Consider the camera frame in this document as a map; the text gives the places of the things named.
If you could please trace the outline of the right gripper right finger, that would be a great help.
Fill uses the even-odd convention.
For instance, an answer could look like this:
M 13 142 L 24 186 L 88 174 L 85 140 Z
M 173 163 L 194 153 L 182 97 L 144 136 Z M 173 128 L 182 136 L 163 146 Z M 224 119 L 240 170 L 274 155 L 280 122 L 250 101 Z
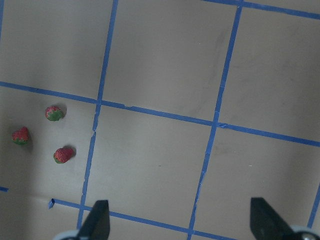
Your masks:
M 256 240 L 318 240 L 316 231 L 289 225 L 262 197 L 250 200 L 250 230 Z

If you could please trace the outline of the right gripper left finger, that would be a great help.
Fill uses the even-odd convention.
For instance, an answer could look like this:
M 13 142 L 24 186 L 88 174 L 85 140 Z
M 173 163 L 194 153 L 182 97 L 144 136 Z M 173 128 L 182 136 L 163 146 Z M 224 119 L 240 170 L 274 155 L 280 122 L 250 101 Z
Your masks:
M 79 230 L 58 233 L 54 240 L 107 240 L 111 231 L 108 200 L 97 200 Z

